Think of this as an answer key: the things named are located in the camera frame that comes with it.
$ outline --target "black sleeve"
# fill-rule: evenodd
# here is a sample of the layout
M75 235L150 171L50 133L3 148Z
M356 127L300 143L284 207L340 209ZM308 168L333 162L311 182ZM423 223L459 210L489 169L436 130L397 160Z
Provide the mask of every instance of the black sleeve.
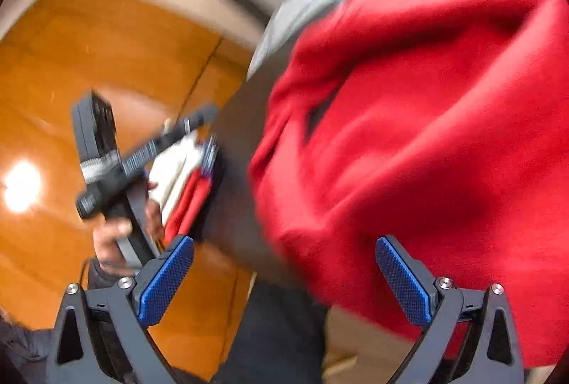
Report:
M105 272L99 265L99 261L92 259L87 273L87 289L108 288L115 284L119 278L119 276Z
M10 359L8 350L8 347L0 343L0 376L2 379L6 379L6 381L3 380L2 382L11 382L12 384L27 384L24 377L14 366L14 363Z
M210 383L322 384L328 307L257 278L227 360Z

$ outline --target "folded clothes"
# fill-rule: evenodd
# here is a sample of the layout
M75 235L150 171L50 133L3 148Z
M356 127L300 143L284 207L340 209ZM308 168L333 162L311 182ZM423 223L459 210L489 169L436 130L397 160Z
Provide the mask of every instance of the folded clothes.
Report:
M201 168L195 169L190 174L176 207L166 222L164 237L166 244L169 244L180 233L183 235L190 233L193 221L206 202L211 187L211 179L201 174Z
M346 1L303 32L268 101L249 169L268 242L323 301L416 337L374 259L393 234L436 276L501 283L525 366L554 363L569 342L567 55L566 0Z
M188 177L200 166L201 163L201 148L196 145L196 135L192 134L189 138L191 139L191 142L186 144L186 160L184 161L184 166L176 178L168 199L162 208L163 225L166 225L170 215L174 211L182 191L184 190L184 185L186 184Z
M196 145L196 138L195 132L182 138L158 155L150 170L149 181L157 183L157 186L149 191L149 199L160 205L164 225L176 206L186 180L200 163L201 148Z

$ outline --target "handheld device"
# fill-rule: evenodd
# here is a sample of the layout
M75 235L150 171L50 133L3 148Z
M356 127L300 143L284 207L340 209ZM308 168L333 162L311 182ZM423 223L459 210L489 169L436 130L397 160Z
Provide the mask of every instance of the handheld device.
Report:
M145 165L216 114L214 105L205 106L121 159L110 103L90 92L73 107L73 133L86 184L76 200L77 211L82 219L101 212L107 219L127 218L132 222L130 235L117 241L128 266L140 269L160 255L156 243L144 231L148 192Z

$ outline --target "finger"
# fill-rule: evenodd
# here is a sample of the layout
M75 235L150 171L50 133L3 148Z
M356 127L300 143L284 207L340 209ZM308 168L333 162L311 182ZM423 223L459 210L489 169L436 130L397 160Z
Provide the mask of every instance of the finger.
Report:
M132 232L133 226L129 220L109 221L93 230L95 249L100 246L114 244L119 238L126 238Z
M149 200L144 212L146 213L146 232L153 239L163 238L164 226L162 225L160 205L154 200Z
M116 265L126 264L121 250L116 243L99 246L95 251L95 255L105 271L109 271L109 268L116 268Z

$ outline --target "metal screw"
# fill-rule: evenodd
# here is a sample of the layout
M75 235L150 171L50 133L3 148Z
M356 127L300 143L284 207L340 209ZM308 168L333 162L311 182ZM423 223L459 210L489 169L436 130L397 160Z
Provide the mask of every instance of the metal screw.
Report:
M442 289L450 289L452 287L452 280L450 278L447 278L446 276L441 276L440 278L437 278L436 283Z
M502 294L504 294L504 287L501 284L498 283L494 283L492 286L492 292L494 294L497 294L499 296L501 296Z
M75 294L79 290L79 285L77 283L71 283L67 286L65 292L67 294Z
M118 287L120 289L129 289L133 285L133 279L130 276L125 276L118 281Z

